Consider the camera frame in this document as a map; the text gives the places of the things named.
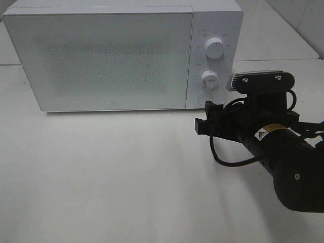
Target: warning label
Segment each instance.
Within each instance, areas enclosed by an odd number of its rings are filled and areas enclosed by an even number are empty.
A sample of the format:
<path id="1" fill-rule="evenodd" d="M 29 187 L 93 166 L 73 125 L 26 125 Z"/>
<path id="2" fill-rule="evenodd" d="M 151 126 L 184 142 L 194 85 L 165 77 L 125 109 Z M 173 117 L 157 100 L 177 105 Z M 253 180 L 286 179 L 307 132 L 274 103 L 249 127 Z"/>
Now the warning label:
<path id="1" fill-rule="evenodd" d="M 282 124 L 274 123 L 274 124 L 269 124 L 261 128 L 256 132 L 254 135 L 259 141 L 261 141 L 265 136 L 267 136 L 269 133 L 279 130 L 279 129 L 288 129 Z"/>

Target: microwave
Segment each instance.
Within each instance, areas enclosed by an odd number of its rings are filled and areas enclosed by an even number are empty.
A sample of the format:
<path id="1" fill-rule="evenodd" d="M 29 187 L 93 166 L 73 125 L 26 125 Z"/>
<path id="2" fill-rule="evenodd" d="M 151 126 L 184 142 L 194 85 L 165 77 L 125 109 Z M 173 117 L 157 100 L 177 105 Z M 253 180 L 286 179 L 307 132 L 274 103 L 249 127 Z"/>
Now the microwave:
<path id="1" fill-rule="evenodd" d="M 242 17 L 235 0 L 18 0 L 3 14 L 47 112 L 223 103 Z"/>

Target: timer knob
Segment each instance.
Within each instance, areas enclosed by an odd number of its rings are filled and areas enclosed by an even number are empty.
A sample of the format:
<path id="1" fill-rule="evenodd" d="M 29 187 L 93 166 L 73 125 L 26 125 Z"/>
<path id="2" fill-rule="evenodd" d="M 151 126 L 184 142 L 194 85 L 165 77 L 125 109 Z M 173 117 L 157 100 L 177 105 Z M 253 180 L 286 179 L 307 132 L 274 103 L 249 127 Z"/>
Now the timer knob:
<path id="1" fill-rule="evenodd" d="M 218 84 L 218 75 L 216 72 L 208 70 L 201 75 L 201 84 L 206 89 L 213 89 Z"/>

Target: microwave door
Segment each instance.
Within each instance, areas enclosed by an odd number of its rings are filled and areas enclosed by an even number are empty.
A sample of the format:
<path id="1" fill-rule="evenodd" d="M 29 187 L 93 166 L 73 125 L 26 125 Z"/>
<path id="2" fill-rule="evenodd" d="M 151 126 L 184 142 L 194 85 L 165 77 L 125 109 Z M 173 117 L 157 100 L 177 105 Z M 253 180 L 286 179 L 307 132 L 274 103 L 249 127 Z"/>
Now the microwave door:
<path id="1" fill-rule="evenodd" d="M 28 11 L 5 23 L 41 110 L 185 108 L 191 7 Z"/>

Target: white table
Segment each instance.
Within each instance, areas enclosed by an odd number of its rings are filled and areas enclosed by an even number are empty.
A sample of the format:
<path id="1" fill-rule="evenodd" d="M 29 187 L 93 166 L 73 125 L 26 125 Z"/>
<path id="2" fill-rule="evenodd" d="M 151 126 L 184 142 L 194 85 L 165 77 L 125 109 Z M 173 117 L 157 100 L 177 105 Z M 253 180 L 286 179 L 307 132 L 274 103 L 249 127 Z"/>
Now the white table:
<path id="1" fill-rule="evenodd" d="M 295 75 L 301 120 L 322 121 L 324 61 L 233 67 L 275 68 Z M 202 110 L 46 114 L 21 66 L 0 73 L 1 242 L 324 241 L 324 214 L 282 206 L 259 163 L 214 163 L 194 130 Z M 240 144 L 216 146 L 225 160 L 250 157 Z"/>
<path id="2" fill-rule="evenodd" d="M 317 59 L 318 54 L 264 0 L 238 0 L 245 15 L 235 60 Z M 20 64 L 0 22 L 0 65 Z"/>

